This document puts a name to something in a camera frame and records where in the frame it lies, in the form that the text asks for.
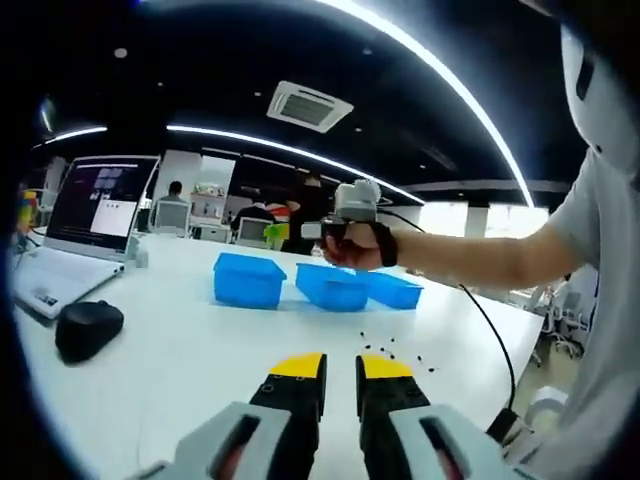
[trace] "person's hand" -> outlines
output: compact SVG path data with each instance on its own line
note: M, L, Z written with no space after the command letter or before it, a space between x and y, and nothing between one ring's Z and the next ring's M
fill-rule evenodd
M332 236L325 238L324 258L333 265L374 270L382 266L380 247L373 230L366 223L351 223L340 244Z

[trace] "laptop screen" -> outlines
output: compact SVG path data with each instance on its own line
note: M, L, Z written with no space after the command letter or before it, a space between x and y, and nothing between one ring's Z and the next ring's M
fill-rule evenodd
M47 237L124 253L157 157L76 159L58 194Z

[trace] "computer monitor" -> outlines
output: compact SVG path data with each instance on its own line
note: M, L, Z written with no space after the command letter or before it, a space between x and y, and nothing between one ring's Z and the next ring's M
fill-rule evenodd
M62 184L44 245L123 259L157 156L77 158Z

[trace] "black computer mouse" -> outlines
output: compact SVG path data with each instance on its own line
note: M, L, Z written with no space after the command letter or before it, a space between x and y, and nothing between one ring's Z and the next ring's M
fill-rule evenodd
M67 364L89 360L120 333L123 323L122 312L104 300L67 305L56 327L60 358Z

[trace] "window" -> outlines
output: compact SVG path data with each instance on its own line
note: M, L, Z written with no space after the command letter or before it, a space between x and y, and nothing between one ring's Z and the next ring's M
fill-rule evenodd
M535 233L549 218L546 208L521 205L490 205L486 237L524 238Z
M420 210L419 225L429 233L464 237L467 223L466 202L432 202Z

